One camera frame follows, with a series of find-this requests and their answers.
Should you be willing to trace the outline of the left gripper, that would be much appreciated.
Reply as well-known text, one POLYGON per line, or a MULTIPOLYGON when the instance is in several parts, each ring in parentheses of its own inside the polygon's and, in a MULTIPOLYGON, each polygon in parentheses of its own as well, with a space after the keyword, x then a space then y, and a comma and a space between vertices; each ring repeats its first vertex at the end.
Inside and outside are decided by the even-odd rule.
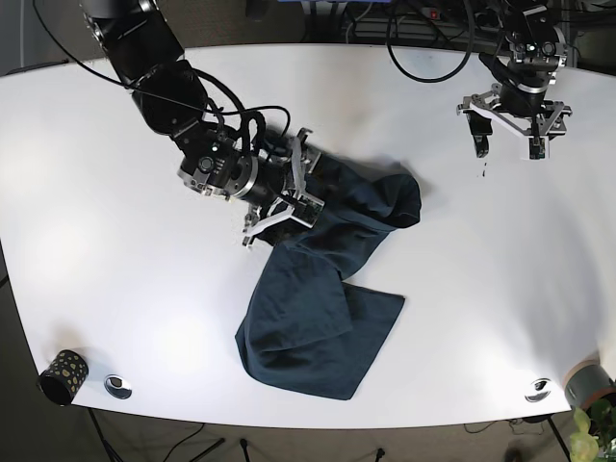
POLYGON ((551 156, 551 141, 567 134, 565 119, 573 110, 562 101, 547 100, 543 92, 495 83, 484 93, 465 96, 456 113, 467 119, 477 158, 489 153, 488 138, 498 124, 525 142, 523 159, 545 161, 551 156))

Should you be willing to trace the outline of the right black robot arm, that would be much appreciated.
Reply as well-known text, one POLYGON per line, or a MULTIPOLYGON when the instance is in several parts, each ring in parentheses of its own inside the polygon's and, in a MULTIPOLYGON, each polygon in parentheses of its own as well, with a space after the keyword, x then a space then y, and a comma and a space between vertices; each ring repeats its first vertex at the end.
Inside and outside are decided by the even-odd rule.
POLYGON ((244 201, 245 246, 312 228, 324 208, 307 190, 321 153, 270 129, 220 80, 192 67, 154 1, 84 1, 94 37, 148 127, 183 153, 178 175, 204 196, 244 201))

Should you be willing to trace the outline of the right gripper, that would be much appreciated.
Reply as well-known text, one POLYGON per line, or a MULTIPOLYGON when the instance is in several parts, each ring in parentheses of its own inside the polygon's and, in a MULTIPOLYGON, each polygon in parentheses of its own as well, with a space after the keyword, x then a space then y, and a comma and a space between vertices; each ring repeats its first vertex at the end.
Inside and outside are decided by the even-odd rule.
POLYGON ((244 247, 252 246, 258 235, 283 222, 313 227, 324 201, 307 190, 322 151, 307 144, 312 133, 301 128, 294 136, 279 140, 274 134, 264 139, 257 155, 241 157, 241 200, 248 204, 244 216, 244 247))

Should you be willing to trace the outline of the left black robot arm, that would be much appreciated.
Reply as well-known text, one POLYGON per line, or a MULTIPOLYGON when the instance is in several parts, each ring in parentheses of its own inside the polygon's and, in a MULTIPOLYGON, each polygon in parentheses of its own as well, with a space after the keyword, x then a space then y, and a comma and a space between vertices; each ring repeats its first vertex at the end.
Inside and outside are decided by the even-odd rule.
POLYGON ((496 82, 464 97, 456 112, 466 116, 477 158, 488 155, 496 122, 526 141, 528 160, 546 160, 550 142, 566 135, 565 118, 573 114, 564 102, 546 98, 567 62, 565 37, 545 1, 494 1, 491 9, 500 24, 497 47, 509 45, 509 61, 503 63, 497 51, 479 54, 496 82))

